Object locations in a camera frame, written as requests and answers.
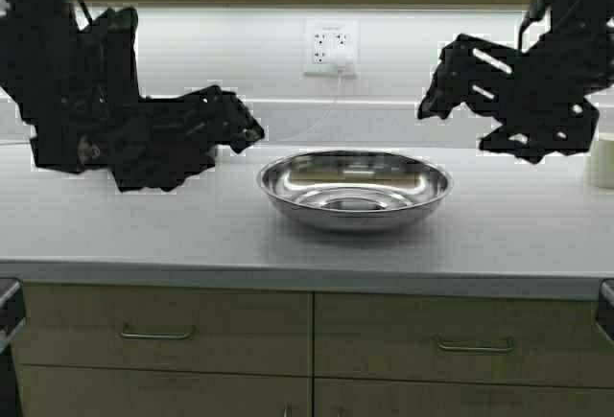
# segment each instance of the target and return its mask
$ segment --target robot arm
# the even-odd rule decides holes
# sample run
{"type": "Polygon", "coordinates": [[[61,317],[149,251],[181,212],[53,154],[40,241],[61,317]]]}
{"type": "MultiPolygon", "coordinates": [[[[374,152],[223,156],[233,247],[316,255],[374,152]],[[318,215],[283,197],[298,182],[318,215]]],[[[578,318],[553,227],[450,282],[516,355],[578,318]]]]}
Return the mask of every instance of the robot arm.
{"type": "Polygon", "coordinates": [[[133,8],[80,29],[68,0],[7,0],[0,18],[0,86],[35,127],[38,167],[109,168],[120,191],[171,191],[214,166],[217,145],[241,152],[264,130],[234,93],[210,86],[175,99],[139,94],[133,8]]]}
{"type": "Polygon", "coordinates": [[[466,103],[501,125],[480,150],[538,163],[552,152],[590,149],[599,111],[585,97],[614,83],[612,0],[533,0],[518,48],[460,35],[440,56],[418,118],[448,118],[466,103]],[[552,12],[552,27],[527,52],[524,31],[552,12]]]}

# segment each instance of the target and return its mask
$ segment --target wooden cabinet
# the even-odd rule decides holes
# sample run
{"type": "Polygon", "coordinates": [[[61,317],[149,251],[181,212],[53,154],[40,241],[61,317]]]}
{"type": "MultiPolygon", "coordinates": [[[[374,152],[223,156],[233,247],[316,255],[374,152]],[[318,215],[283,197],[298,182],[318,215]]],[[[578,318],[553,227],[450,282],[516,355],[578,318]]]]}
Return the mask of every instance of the wooden cabinet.
{"type": "Polygon", "coordinates": [[[614,403],[593,303],[53,285],[25,297],[24,417],[584,417],[614,403]]]}
{"type": "Polygon", "coordinates": [[[24,293],[28,326],[14,348],[22,364],[311,374],[310,294],[36,285],[24,293]]]}
{"type": "Polygon", "coordinates": [[[315,417],[588,417],[614,403],[612,389],[320,379],[314,390],[315,417]]]}
{"type": "Polygon", "coordinates": [[[311,417],[311,381],[25,366],[26,417],[311,417]]]}
{"type": "Polygon", "coordinates": [[[588,302],[318,294],[315,374],[614,387],[594,316],[588,302]]]}

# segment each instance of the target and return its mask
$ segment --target stainless steel bowl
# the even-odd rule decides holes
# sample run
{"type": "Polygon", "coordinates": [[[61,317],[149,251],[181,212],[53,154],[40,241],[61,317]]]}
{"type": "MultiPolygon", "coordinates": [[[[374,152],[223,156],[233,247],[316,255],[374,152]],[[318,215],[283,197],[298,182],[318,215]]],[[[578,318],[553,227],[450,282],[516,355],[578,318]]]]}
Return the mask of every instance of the stainless steel bowl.
{"type": "Polygon", "coordinates": [[[258,183],[285,216],[329,231],[371,232],[416,223],[452,189],[442,168],[379,151],[318,151],[275,161],[258,183]]]}

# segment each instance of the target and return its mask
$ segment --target backsplash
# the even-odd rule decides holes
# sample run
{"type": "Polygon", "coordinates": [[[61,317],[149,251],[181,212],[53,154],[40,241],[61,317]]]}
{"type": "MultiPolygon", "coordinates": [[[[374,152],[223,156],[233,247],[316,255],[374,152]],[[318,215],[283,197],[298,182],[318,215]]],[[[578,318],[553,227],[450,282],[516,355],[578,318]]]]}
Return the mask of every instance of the backsplash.
{"type": "MultiPolygon", "coordinates": [[[[446,122],[418,122],[417,104],[443,46],[460,33],[513,45],[522,13],[142,8],[139,17],[143,94],[177,95],[218,83],[249,103],[268,128],[269,143],[473,148],[491,131],[489,119],[460,109],[446,122]],[[305,21],[326,18],[360,25],[358,76],[341,86],[303,75],[305,21]]],[[[534,27],[530,39],[544,30],[534,27]]],[[[614,91],[591,100],[602,111],[600,130],[614,130],[614,91]]],[[[29,134],[5,98],[0,138],[29,134]]]]}

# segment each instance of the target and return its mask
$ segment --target countertop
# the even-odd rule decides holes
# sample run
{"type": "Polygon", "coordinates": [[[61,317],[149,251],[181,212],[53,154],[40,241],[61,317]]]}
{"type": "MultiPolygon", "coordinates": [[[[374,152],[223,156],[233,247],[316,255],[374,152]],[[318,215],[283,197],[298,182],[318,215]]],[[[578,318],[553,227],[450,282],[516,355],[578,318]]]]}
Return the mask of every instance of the countertop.
{"type": "Polygon", "coordinates": [[[223,151],[178,190],[120,194],[106,171],[37,169],[0,147],[0,277],[24,282],[595,300],[614,278],[614,191],[583,156],[537,166],[463,149],[386,149],[445,168],[454,190],[425,221],[354,237],[280,216],[266,163],[314,147],[223,151]]]}

